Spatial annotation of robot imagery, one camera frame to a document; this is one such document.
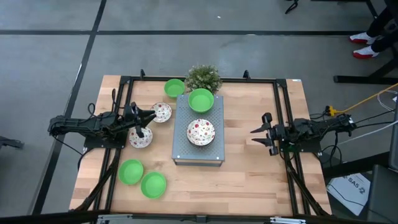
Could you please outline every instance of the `green plant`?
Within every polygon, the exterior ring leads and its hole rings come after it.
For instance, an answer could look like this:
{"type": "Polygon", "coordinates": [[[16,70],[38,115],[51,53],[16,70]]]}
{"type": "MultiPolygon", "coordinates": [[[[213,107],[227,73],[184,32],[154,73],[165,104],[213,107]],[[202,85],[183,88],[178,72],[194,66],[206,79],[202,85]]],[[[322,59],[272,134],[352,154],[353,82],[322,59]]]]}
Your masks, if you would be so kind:
{"type": "Polygon", "coordinates": [[[197,88],[204,88],[215,94],[222,85],[218,70],[213,65],[197,65],[189,70],[189,75],[185,79],[185,86],[189,91],[197,88]]]}

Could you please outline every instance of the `white sneaker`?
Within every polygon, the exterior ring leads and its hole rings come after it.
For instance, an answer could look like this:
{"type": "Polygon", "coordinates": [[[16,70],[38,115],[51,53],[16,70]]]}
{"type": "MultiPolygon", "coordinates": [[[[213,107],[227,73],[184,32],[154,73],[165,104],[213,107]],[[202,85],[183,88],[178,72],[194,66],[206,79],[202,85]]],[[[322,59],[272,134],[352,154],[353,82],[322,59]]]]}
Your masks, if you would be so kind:
{"type": "Polygon", "coordinates": [[[379,53],[372,50],[372,46],[364,47],[359,50],[354,50],[353,55],[355,58],[368,59],[379,55],[379,53]]]}
{"type": "Polygon", "coordinates": [[[374,43],[375,40],[377,40],[379,36],[377,37],[370,37],[366,34],[366,32],[360,33],[360,34],[355,34],[349,37],[349,40],[351,42],[357,43],[357,44],[368,44],[371,45],[374,43]]]}

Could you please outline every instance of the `black pants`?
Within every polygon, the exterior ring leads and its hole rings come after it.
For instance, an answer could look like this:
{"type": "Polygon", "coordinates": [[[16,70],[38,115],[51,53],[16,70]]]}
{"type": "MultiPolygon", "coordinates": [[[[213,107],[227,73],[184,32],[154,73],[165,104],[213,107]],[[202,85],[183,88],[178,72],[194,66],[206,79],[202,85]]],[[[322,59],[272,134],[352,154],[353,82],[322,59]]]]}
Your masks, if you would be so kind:
{"type": "MultiPolygon", "coordinates": [[[[380,15],[372,22],[369,30],[366,31],[367,35],[370,37],[377,37],[378,35],[381,35],[381,32],[383,31],[384,27],[391,19],[393,19],[391,12],[387,8],[385,8],[380,13],[380,15]]],[[[383,50],[386,50],[387,48],[391,47],[397,41],[398,41],[398,30],[395,30],[394,32],[388,34],[382,39],[375,41],[372,44],[372,50],[374,52],[382,52],[383,50]]]]}

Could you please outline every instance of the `white bowl with red pattern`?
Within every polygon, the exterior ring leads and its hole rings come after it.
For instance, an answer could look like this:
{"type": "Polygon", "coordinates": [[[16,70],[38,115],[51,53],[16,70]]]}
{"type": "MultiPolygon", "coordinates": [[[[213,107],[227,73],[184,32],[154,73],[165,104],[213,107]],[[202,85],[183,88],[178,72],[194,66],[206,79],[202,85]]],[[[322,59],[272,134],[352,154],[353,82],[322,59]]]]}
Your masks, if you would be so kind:
{"type": "Polygon", "coordinates": [[[129,134],[130,144],[138,149],[147,147],[152,142],[153,138],[152,131],[148,127],[142,128],[141,131],[144,133],[143,138],[138,136],[136,128],[131,128],[129,134]]]}
{"type": "Polygon", "coordinates": [[[187,128],[188,140],[196,146],[207,146],[215,138],[214,126],[206,119],[196,119],[187,128]]]}
{"type": "Polygon", "coordinates": [[[156,123],[166,122],[172,116],[172,107],[167,103],[155,103],[150,110],[155,111],[156,118],[154,118],[154,121],[156,123]]]}

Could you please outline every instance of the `green plastic bowl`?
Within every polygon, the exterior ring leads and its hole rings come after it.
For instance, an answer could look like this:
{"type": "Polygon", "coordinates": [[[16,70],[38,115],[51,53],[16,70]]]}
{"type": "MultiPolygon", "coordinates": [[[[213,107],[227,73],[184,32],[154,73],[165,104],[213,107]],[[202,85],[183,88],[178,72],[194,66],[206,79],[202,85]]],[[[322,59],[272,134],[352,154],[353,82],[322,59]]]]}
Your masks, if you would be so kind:
{"type": "Polygon", "coordinates": [[[129,159],[119,168],[119,180],[124,184],[137,183],[144,174],[144,167],[137,159],[129,159]]]}
{"type": "Polygon", "coordinates": [[[160,172],[150,172],[141,181],[141,191],[147,198],[158,198],[166,190],[166,178],[160,172]]]}
{"type": "Polygon", "coordinates": [[[206,113],[213,106],[214,96],[206,89],[196,89],[189,94],[189,106],[197,113],[206,113]]]}
{"type": "Polygon", "coordinates": [[[176,98],[177,95],[181,95],[185,91],[184,82],[173,78],[164,85],[164,91],[166,92],[167,96],[171,98],[176,98]]]}

